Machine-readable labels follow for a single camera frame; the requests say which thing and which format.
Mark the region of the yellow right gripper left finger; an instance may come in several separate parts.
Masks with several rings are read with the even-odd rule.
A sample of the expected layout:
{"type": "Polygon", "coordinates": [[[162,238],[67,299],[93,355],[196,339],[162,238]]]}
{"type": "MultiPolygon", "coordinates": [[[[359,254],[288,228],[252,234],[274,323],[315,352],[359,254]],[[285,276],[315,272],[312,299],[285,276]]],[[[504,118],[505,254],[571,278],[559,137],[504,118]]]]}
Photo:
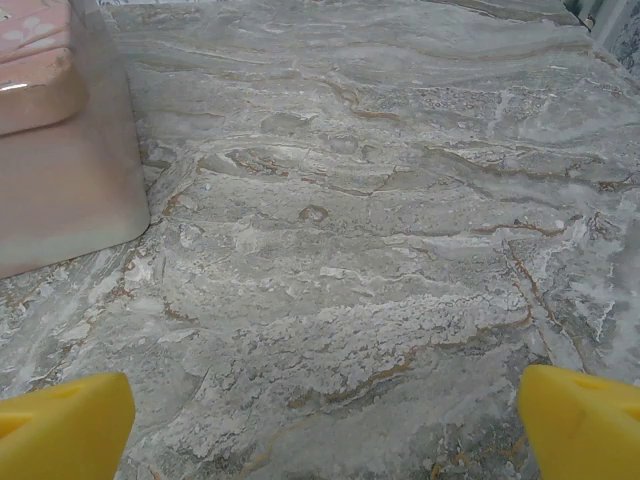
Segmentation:
{"type": "Polygon", "coordinates": [[[135,419],[125,374],[92,375],[1,401],[3,479],[112,479],[135,419]]]}

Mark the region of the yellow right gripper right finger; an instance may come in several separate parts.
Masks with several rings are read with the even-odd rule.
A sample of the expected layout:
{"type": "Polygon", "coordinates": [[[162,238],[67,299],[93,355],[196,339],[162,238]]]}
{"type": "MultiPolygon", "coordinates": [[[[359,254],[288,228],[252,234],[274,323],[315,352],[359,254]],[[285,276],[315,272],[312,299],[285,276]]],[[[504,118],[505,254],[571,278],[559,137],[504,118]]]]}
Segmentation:
{"type": "Polygon", "coordinates": [[[637,386],[531,365],[517,407],[542,478],[639,477],[637,386]]]}

